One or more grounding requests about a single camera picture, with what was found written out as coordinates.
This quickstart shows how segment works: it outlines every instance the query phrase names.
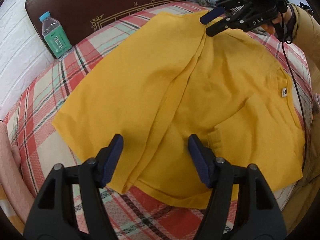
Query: black wire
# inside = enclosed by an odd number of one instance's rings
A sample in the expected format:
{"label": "black wire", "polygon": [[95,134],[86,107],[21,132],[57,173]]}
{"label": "black wire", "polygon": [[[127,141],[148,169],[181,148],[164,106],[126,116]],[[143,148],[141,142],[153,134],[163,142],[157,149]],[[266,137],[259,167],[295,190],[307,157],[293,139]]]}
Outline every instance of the black wire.
{"label": "black wire", "polygon": [[[281,18],[282,18],[282,28],[283,28],[283,32],[284,32],[284,18],[283,18],[283,15],[282,13],[280,13],[281,15]],[[308,150],[308,145],[307,145],[307,125],[306,125],[306,118],[304,116],[304,111],[303,111],[303,106],[302,106],[302,101],[301,101],[301,97],[300,97],[300,94],[299,94],[299,90],[298,90],[298,85],[297,85],[297,82],[293,76],[293,71],[290,67],[290,64],[289,64],[289,60],[287,58],[287,55],[285,53],[285,50],[284,50],[284,41],[286,39],[286,35],[284,35],[283,37],[283,40],[282,40],[282,50],[283,50],[283,54],[284,54],[284,57],[285,57],[285,60],[287,61],[287,64],[288,64],[288,67],[289,67],[289,70],[290,70],[290,73],[291,73],[291,76],[292,76],[292,80],[293,80],[293,83],[294,83],[294,86],[296,88],[296,91],[297,91],[297,95],[298,95],[298,99],[299,99],[299,103],[300,103],[300,107],[301,107],[301,113],[302,113],[302,119],[303,119],[303,129],[304,129],[304,137],[305,137],[305,144],[304,144],[304,157],[303,157],[303,164],[302,164],[302,170],[304,169],[304,165],[306,164],[306,156],[307,156],[307,150]]]}

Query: plastic bottle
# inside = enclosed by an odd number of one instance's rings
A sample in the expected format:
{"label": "plastic bottle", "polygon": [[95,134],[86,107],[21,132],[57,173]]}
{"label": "plastic bottle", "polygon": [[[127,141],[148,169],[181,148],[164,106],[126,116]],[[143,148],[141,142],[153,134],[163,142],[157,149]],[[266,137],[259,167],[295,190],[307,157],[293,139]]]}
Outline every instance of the plastic bottle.
{"label": "plastic bottle", "polygon": [[39,17],[42,22],[42,36],[57,59],[62,60],[71,51],[72,46],[60,22],[46,12]]}

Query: clothing label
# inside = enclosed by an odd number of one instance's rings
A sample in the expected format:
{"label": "clothing label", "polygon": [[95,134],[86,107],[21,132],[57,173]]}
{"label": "clothing label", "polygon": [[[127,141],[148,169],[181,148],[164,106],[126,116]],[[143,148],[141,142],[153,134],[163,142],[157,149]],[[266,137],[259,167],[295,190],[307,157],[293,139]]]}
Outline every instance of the clothing label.
{"label": "clothing label", "polygon": [[282,97],[285,98],[287,96],[287,88],[282,89]]}
{"label": "clothing label", "polygon": [[72,48],[70,41],[61,25],[49,32],[44,40],[49,45],[54,55],[59,58]]}

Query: metal screw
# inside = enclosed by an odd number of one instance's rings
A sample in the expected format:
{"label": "metal screw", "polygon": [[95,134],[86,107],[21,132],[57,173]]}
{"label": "metal screw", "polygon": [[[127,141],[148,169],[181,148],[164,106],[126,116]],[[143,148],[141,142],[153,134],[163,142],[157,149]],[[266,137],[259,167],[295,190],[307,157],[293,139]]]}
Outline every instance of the metal screw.
{"label": "metal screw", "polygon": [[226,160],[225,160],[224,158],[222,158],[222,157],[217,157],[217,158],[216,158],[216,162],[217,162],[217,163],[223,164],[225,161],[226,161]]}
{"label": "metal screw", "polygon": [[60,170],[61,168],[62,168],[62,164],[61,164],[61,163],[57,163],[56,165],[53,166],[53,169],[54,169],[55,171],[58,171],[58,170]]}
{"label": "metal screw", "polygon": [[88,164],[95,164],[96,163],[96,158],[90,158],[87,160]]}
{"label": "metal screw", "polygon": [[255,165],[255,164],[250,164],[250,165],[249,165],[249,168],[250,168],[251,170],[253,170],[253,171],[256,171],[256,170],[258,169],[257,165]]}

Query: dark brown wooden headboard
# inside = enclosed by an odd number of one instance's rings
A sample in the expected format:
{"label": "dark brown wooden headboard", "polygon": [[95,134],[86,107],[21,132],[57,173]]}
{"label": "dark brown wooden headboard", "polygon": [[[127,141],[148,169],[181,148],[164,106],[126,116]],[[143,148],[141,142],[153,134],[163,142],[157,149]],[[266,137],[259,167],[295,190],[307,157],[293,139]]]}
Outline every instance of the dark brown wooden headboard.
{"label": "dark brown wooden headboard", "polygon": [[25,7],[42,40],[39,17],[49,11],[53,18],[60,21],[74,46],[113,21],[173,1],[183,0],[27,0]]}

